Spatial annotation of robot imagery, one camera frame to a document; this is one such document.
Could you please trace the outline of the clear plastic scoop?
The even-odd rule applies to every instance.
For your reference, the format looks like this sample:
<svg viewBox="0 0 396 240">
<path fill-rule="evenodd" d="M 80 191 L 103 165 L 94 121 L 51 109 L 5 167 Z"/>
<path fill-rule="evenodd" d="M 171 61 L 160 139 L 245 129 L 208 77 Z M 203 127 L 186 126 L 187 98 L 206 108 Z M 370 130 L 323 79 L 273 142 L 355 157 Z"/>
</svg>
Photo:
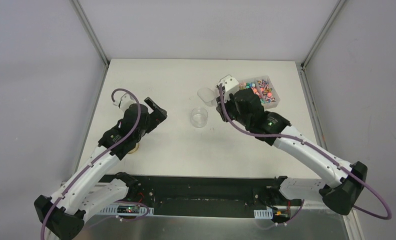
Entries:
<svg viewBox="0 0 396 240">
<path fill-rule="evenodd" d="M 220 94 L 218 88 L 200 88 L 197 91 L 197 96 L 207 105 L 208 107 L 217 107 L 220 104 Z"/>
</svg>

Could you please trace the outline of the clear plastic jar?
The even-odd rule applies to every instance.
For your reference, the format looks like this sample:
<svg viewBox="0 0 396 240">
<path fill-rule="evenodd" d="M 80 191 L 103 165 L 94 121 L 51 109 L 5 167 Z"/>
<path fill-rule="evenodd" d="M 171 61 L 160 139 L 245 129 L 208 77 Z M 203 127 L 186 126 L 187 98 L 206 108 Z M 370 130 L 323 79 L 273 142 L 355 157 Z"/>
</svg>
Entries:
<svg viewBox="0 0 396 240">
<path fill-rule="evenodd" d="M 203 107 L 196 107 L 190 113 L 190 123 L 195 128 L 203 128 L 208 122 L 208 111 Z"/>
</svg>

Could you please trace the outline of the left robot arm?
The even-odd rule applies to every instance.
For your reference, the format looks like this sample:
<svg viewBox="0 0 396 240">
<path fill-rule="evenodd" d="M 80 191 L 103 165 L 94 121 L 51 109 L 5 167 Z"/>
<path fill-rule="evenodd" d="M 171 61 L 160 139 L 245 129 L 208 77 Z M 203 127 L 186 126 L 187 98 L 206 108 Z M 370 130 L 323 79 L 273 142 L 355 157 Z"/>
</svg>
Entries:
<svg viewBox="0 0 396 240">
<path fill-rule="evenodd" d="M 147 97 L 144 104 L 132 98 L 122 118 L 105 131 L 89 159 L 50 196 L 34 201 L 41 227 L 41 239 L 50 231 L 60 240 L 72 240 L 85 223 L 103 207 L 123 199 L 133 202 L 138 196 L 136 179 L 122 172 L 108 186 L 90 192 L 99 180 L 140 140 L 166 120 L 168 113 Z"/>
</svg>

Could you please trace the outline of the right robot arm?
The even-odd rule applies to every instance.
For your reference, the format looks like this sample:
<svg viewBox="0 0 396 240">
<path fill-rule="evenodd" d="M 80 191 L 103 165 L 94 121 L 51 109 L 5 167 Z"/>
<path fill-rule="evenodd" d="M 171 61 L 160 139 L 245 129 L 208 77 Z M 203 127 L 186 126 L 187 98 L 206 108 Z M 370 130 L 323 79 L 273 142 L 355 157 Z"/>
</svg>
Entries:
<svg viewBox="0 0 396 240">
<path fill-rule="evenodd" d="M 365 188 L 368 168 L 360 161 L 343 160 L 302 135 L 283 116 L 263 109 L 257 96 L 243 89 L 216 98 L 216 110 L 224 122 L 238 122 L 241 130 L 297 159 L 318 177 L 316 179 L 280 176 L 270 190 L 270 200 L 284 204 L 300 199 L 324 203 L 337 214 L 347 215 Z"/>
</svg>

